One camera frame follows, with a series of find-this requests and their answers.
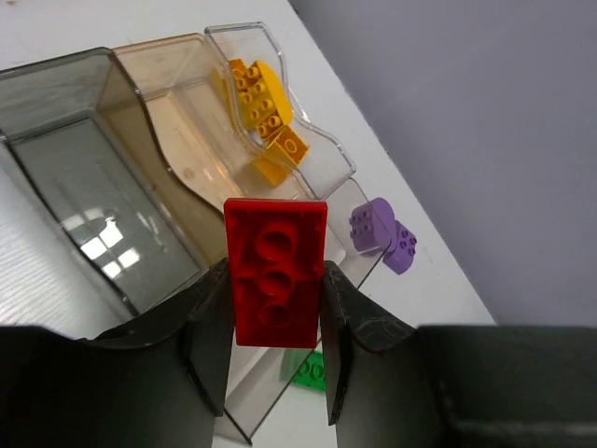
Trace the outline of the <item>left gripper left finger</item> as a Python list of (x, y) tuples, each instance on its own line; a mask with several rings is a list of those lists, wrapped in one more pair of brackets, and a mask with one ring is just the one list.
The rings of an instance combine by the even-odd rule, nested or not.
[(1, 329), (5, 447), (209, 447), (224, 412), (229, 264), (98, 337)]

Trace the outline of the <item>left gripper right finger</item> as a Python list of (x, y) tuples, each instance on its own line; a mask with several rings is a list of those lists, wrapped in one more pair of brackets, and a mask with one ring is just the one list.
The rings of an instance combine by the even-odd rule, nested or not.
[(420, 326), (325, 265), (328, 423), (340, 447), (592, 447), (592, 328)]

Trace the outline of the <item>red long lego brick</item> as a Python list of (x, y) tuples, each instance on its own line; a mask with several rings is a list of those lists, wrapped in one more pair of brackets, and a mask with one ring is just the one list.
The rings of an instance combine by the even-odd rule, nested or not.
[(321, 201), (225, 201), (238, 345), (316, 346), (327, 212)]

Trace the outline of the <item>yellow square lego brick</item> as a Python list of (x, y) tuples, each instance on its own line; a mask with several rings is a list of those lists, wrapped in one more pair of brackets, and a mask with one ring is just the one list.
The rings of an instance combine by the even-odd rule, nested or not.
[(284, 126), (268, 141), (265, 151), (251, 162), (251, 166), (271, 187), (278, 187), (301, 164), (309, 148), (297, 133)]

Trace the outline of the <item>yellow rounded lego brick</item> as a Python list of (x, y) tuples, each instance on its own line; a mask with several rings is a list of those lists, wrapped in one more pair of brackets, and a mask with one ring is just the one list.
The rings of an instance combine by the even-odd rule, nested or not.
[(292, 107), (276, 72), (267, 63), (256, 60), (249, 75), (255, 75), (248, 91), (252, 96), (248, 106), (251, 125), (267, 124), (273, 128), (288, 125), (293, 118)]

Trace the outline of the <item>green lego brick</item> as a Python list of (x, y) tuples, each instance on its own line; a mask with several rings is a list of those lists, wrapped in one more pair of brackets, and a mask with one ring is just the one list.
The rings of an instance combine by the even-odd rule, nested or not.
[(285, 349), (280, 379), (293, 385), (325, 392), (323, 353), (317, 350)]

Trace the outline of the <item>long clear tray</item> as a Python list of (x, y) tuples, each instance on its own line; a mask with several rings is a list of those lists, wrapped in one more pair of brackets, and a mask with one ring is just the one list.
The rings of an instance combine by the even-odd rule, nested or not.
[(360, 287), (389, 247), (389, 233), (352, 178), (324, 201), (229, 199), (234, 342), (217, 436), (249, 446), (320, 340), (325, 262)]

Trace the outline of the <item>purple small lego brick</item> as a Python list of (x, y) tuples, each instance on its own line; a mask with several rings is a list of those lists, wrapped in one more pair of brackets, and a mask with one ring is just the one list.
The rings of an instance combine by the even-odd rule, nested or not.
[(415, 234), (397, 220), (395, 227), (392, 243), (382, 261), (394, 273), (402, 274), (411, 267), (414, 261), (418, 241)]

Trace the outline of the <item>purple rounded lego brick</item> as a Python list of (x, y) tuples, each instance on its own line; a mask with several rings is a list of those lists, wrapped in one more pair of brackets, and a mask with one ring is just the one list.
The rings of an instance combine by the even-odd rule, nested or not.
[(391, 204), (378, 197), (357, 206), (349, 218), (350, 236), (360, 254), (373, 256), (396, 249), (395, 213)]

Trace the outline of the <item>clear container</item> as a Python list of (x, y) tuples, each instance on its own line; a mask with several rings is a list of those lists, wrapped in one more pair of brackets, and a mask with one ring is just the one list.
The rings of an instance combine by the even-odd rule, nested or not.
[(291, 91), (282, 47), (262, 21), (208, 26), (231, 121), (258, 195), (326, 199), (355, 172), (343, 145), (313, 124)]

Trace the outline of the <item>smoky grey container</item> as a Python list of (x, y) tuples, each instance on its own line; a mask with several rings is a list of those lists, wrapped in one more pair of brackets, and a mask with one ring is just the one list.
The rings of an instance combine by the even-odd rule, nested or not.
[(1, 73), (1, 134), (103, 294), (137, 316), (205, 269), (139, 163), (162, 164), (141, 94), (115, 53), (89, 49)]

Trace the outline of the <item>yellow long lego brick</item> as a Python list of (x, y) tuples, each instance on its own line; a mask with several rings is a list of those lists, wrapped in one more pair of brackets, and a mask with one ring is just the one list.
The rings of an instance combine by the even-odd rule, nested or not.
[(243, 119), (246, 129), (249, 131), (257, 131), (260, 137), (268, 139), (270, 135), (275, 133), (281, 126), (277, 128), (273, 128), (267, 124), (252, 126), (250, 123), (248, 106), (252, 102), (252, 96), (248, 91), (254, 83), (252, 78), (255, 77), (255, 75), (249, 75), (249, 70), (253, 63), (247, 66), (242, 59), (229, 60), (229, 63), (232, 68), (234, 87), (238, 94), (241, 118)]

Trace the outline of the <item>amber container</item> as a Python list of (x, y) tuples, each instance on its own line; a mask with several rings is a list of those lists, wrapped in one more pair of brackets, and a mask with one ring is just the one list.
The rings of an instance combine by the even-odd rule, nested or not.
[(227, 253), (223, 204), (253, 196), (260, 185), (250, 148), (237, 134), (213, 49), (199, 34), (115, 50), (146, 103), (159, 156), (139, 156), (156, 179), (172, 217), (201, 258)]

